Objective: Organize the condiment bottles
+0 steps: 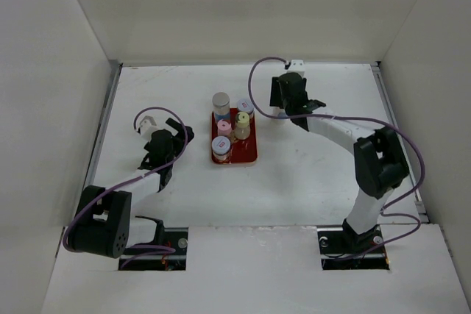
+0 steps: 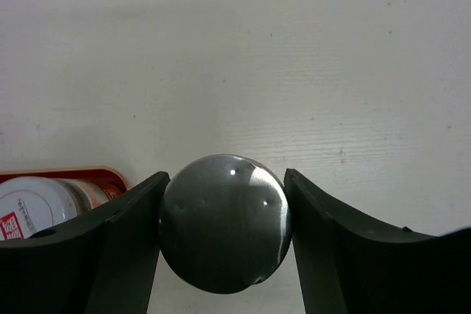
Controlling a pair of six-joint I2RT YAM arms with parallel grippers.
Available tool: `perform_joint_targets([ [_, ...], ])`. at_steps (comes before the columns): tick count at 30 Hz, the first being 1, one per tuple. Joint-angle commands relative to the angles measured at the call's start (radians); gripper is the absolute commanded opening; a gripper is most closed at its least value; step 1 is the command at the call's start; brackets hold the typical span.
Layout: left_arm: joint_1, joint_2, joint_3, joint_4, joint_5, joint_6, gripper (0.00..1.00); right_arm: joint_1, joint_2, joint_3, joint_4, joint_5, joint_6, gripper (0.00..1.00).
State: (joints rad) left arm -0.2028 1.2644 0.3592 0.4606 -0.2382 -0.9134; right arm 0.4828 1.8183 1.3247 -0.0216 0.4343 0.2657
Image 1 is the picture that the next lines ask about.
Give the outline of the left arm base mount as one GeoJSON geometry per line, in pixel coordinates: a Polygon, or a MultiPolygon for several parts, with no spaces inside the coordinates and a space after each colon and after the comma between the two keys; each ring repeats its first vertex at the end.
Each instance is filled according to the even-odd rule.
{"type": "Polygon", "coordinates": [[[119,258],[120,271],[184,271],[187,263],[187,227],[167,227],[157,218],[131,220],[129,240],[119,258]]]}

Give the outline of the yellow lid squeeze bottle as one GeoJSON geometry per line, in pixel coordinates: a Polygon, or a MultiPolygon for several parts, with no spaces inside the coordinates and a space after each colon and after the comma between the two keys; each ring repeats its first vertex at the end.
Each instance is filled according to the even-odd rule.
{"type": "Polygon", "coordinates": [[[246,112],[238,112],[235,116],[235,137],[238,140],[246,140],[250,135],[250,119],[246,112]]]}

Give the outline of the blue lid spice jar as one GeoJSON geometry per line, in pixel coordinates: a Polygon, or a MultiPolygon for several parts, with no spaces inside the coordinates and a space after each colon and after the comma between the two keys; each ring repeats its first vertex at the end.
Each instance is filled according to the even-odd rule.
{"type": "Polygon", "coordinates": [[[253,119],[254,106],[250,99],[239,99],[236,106],[240,113],[246,113],[250,119],[253,119]]]}
{"type": "Polygon", "coordinates": [[[211,142],[213,158],[218,163],[228,160],[231,151],[231,142],[226,136],[216,136],[211,142]]]}

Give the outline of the blue label shaker bottle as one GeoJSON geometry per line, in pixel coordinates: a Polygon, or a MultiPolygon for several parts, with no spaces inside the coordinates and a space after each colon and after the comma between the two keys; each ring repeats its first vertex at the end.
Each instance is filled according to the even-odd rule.
{"type": "Polygon", "coordinates": [[[230,97],[225,92],[213,95],[213,117],[216,123],[230,120],[230,97]]]}

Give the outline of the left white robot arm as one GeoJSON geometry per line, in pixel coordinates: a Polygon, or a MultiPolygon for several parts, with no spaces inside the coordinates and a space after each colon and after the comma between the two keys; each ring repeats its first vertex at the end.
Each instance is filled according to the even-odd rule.
{"type": "Polygon", "coordinates": [[[166,188],[175,160],[194,139],[190,126],[172,118],[166,124],[176,132],[157,128],[149,116],[142,120],[138,133],[146,139],[146,154],[127,180],[113,187],[89,185],[83,189],[74,219],[63,236],[66,250],[114,259],[134,245],[141,245],[149,254],[166,250],[165,235],[158,230],[160,220],[140,239],[130,240],[132,207],[166,188]]]}

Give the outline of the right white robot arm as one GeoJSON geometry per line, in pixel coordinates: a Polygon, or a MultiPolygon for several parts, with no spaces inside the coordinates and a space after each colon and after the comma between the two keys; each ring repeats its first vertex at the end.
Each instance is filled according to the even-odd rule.
{"type": "Polygon", "coordinates": [[[327,138],[353,155],[359,190],[344,220],[341,243],[348,251],[360,251],[387,199],[409,175],[408,164],[393,129],[372,130],[335,119],[325,103],[308,98],[306,85],[307,79],[294,72],[272,78],[269,105],[282,109],[305,131],[327,138]]]}

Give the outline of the pink spice jar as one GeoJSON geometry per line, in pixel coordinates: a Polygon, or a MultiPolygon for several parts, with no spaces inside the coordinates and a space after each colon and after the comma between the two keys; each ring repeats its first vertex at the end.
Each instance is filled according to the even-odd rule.
{"type": "Polygon", "coordinates": [[[225,136],[229,137],[231,136],[233,132],[232,124],[229,121],[226,120],[220,120],[217,122],[216,125],[217,128],[217,135],[218,136],[225,136]]]}

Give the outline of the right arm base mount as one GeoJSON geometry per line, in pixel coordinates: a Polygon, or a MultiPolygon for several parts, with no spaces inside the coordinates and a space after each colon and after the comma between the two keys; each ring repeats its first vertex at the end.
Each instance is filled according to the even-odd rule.
{"type": "Polygon", "coordinates": [[[341,226],[317,229],[321,266],[325,271],[389,270],[383,234],[376,225],[357,235],[344,221],[341,226]]]}

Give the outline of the silver lid shaker bottle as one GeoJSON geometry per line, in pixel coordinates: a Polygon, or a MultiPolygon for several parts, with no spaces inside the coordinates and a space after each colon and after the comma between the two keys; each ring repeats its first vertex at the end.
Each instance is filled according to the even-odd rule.
{"type": "Polygon", "coordinates": [[[273,107],[272,115],[274,116],[273,120],[276,124],[281,125],[285,123],[287,115],[284,109],[279,107],[273,107]]]}

